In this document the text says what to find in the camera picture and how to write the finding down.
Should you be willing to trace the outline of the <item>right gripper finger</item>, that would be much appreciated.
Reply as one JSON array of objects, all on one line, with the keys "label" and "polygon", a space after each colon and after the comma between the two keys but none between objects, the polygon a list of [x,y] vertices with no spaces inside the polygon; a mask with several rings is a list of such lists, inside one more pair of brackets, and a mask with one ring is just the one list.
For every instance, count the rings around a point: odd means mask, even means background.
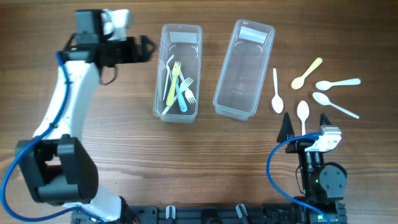
[{"label": "right gripper finger", "polygon": [[322,113],[322,114],[320,115],[320,126],[324,126],[324,125],[330,126],[330,125],[331,125],[331,122],[330,122],[329,119],[327,118],[326,114],[325,114],[325,113]]},{"label": "right gripper finger", "polygon": [[294,138],[295,133],[292,126],[292,122],[290,120],[290,116],[288,112],[284,113],[282,126],[280,132],[277,137],[277,142],[282,143],[288,139]]}]

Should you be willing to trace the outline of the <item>thin white spoon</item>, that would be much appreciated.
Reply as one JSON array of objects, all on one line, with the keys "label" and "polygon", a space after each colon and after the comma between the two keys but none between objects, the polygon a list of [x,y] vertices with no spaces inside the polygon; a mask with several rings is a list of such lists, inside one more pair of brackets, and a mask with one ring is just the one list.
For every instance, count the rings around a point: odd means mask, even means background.
[{"label": "thin white spoon", "polygon": [[272,69],[273,72],[273,81],[274,81],[274,96],[271,100],[271,105],[273,110],[276,113],[281,113],[284,109],[284,102],[283,99],[279,96],[278,92],[278,81],[277,81],[277,70],[276,68]]}]

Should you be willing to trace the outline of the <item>light blue plastic spoon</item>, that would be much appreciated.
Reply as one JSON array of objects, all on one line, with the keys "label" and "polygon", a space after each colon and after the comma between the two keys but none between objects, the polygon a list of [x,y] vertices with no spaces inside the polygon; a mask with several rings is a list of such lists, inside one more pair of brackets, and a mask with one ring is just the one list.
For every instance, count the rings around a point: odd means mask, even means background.
[{"label": "light blue plastic spoon", "polygon": [[348,80],[341,80],[337,82],[329,82],[329,81],[320,81],[315,84],[316,88],[321,91],[329,90],[334,86],[350,86],[350,85],[359,85],[361,80],[359,78],[352,78]]}]

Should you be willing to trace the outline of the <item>yellow plastic spoon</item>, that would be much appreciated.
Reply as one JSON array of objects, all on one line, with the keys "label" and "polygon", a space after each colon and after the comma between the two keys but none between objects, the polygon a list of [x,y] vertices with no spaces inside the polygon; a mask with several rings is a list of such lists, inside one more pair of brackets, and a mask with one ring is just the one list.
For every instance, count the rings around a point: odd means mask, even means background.
[{"label": "yellow plastic spoon", "polygon": [[305,73],[302,76],[299,76],[297,78],[295,78],[292,83],[291,83],[291,87],[294,90],[298,90],[301,87],[303,87],[303,84],[305,82],[305,79],[316,69],[318,68],[323,62],[323,59],[318,57],[316,58],[313,63],[307,68],[307,70],[305,71]]}]

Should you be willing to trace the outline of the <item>curved white plastic fork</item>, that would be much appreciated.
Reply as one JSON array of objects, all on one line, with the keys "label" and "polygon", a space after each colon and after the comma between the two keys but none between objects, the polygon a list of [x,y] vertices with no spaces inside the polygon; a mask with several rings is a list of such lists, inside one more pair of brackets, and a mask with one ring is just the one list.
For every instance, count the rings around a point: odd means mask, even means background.
[{"label": "curved white plastic fork", "polygon": [[165,81],[165,88],[164,88],[164,95],[163,95],[163,100],[165,100],[166,96],[166,91],[168,87],[168,82],[169,82],[169,74],[170,74],[170,67],[169,67],[169,62],[173,59],[174,54],[167,60],[165,67],[166,67],[166,81]]}]

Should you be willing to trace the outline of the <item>yellow plastic fork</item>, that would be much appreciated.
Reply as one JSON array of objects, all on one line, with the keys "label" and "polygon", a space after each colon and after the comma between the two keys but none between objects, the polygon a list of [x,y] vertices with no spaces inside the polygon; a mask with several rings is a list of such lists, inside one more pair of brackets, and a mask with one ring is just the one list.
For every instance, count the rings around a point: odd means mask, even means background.
[{"label": "yellow plastic fork", "polygon": [[175,97],[175,87],[177,84],[177,78],[180,75],[180,67],[181,67],[181,63],[179,61],[176,61],[174,63],[173,69],[172,69],[172,82],[171,82],[169,93],[167,96],[167,101],[166,101],[167,106],[173,105],[173,101],[174,101],[174,97]]}]

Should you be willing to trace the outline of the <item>thin white fork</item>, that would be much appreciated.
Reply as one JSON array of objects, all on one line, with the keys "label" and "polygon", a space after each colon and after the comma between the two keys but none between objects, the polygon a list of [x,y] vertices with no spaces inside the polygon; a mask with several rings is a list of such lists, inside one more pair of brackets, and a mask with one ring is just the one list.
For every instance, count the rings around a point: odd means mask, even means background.
[{"label": "thin white fork", "polygon": [[[181,78],[182,82],[186,79],[186,78],[184,78],[183,73],[180,73],[180,78]],[[185,97],[186,97],[187,101],[190,104],[197,102],[196,98],[194,97],[193,92],[191,91],[191,89],[189,89],[189,87],[187,90],[184,91],[184,93],[185,93]]]}]

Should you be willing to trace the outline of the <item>light blue plastic fork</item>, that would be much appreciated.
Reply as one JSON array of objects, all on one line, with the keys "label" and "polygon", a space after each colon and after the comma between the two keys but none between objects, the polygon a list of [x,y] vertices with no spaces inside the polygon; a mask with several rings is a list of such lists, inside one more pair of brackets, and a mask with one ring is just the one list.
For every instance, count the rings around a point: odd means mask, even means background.
[{"label": "light blue plastic fork", "polygon": [[180,90],[179,79],[177,79],[177,81],[176,81],[175,89],[176,89],[176,93],[177,93],[177,99],[178,99],[178,104],[179,104],[179,107],[180,107],[180,111],[181,112],[186,112],[187,111],[187,104],[186,104],[186,102],[184,100],[184,97],[182,95],[182,92]]}]

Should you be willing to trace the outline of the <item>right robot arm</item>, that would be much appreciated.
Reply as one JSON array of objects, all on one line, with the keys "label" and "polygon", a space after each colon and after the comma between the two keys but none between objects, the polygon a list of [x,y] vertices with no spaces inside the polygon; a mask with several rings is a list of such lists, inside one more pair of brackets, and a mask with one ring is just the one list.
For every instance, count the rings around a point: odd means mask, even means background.
[{"label": "right robot arm", "polygon": [[314,140],[295,140],[287,144],[287,154],[297,154],[297,169],[302,177],[301,197],[296,200],[309,204],[323,212],[320,214],[311,209],[290,203],[278,205],[274,212],[277,223],[347,223],[345,205],[340,203],[344,197],[347,172],[335,162],[325,162],[322,152],[306,152]]}]

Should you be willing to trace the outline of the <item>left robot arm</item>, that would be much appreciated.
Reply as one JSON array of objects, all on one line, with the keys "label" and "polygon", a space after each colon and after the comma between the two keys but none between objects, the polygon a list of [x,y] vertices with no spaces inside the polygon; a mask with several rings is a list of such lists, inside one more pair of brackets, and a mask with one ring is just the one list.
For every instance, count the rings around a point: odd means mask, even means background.
[{"label": "left robot arm", "polygon": [[17,143],[16,164],[37,203],[77,210],[98,223],[137,223],[126,201],[99,185],[81,135],[104,67],[146,62],[155,45],[146,36],[137,45],[126,35],[127,9],[83,9],[75,19],[76,32],[56,54],[58,79],[47,112],[32,139]]}]

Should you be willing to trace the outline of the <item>right clear plastic container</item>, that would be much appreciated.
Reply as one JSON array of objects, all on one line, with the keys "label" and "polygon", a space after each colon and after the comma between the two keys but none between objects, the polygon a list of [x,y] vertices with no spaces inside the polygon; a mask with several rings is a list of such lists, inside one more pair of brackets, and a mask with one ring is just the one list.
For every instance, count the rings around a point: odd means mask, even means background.
[{"label": "right clear plastic container", "polygon": [[255,115],[274,38],[270,25],[236,21],[213,98],[216,113],[242,121]]}]

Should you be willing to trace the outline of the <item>clear plastic container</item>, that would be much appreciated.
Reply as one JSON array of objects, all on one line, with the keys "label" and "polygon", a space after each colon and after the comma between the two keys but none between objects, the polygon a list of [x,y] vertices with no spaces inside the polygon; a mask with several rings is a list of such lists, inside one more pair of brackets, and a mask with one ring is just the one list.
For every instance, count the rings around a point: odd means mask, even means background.
[{"label": "clear plastic container", "polygon": [[236,21],[213,98],[216,113],[242,121],[255,115],[274,38],[270,25]]},{"label": "clear plastic container", "polygon": [[[164,122],[192,123],[198,114],[202,34],[201,27],[196,25],[166,24],[162,28],[153,112]],[[165,100],[163,100],[167,72],[165,64],[173,54],[174,57],[169,62],[169,82]],[[187,104],[186,112],[180,111],[178,100],[173,102],[172,106],[166,105],[172,82],[172,69],[176,61],[181,63],[180,69],[184,78],[194,79],[189,89],[193,92],[197,102],[190,104],[185,97],[185,93],[182,93]]]}]

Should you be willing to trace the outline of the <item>left clear plastic container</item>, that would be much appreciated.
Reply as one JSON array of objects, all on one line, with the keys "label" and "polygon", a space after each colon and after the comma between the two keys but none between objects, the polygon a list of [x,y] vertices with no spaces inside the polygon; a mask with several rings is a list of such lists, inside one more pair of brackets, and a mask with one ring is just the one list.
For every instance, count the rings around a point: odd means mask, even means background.
[{"label": "left clear plastic container", "polygon": [[[198,114],[202,34],[201,27],[196,25],[166,24],[162,28],[153,112],[164,122],[192,123]],[[165,64],[173,54],[174,57],[169,62],[169,82],[165,100],[163,100],[167,72]],[[172,82],[172,69],[176,61],[181,63],[180,69],[184,78],[194,79],[189,89],[193,92],[197,102],[190,104],[185,97],[185,93],[182,93],[187,104],[186,112],[180,111],[178,100],[173,102],[172,106],[166,105]]]}]

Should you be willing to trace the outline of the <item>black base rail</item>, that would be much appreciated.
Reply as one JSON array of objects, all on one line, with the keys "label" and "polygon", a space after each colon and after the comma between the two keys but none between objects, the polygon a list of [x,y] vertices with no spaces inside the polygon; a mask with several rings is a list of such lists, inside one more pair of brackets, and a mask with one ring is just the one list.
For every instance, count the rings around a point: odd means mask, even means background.
[{"label": "black base rail", "polygon": [[243,214],[233,207],[177,207],[170,213],[165,207],[133,206],[136,223],[326,223],[328,217],[332,223],[348,223],[345,205],[337,203],[325,207],[325,214],[299,207],[296,204],[264,204],[245,207]]}]

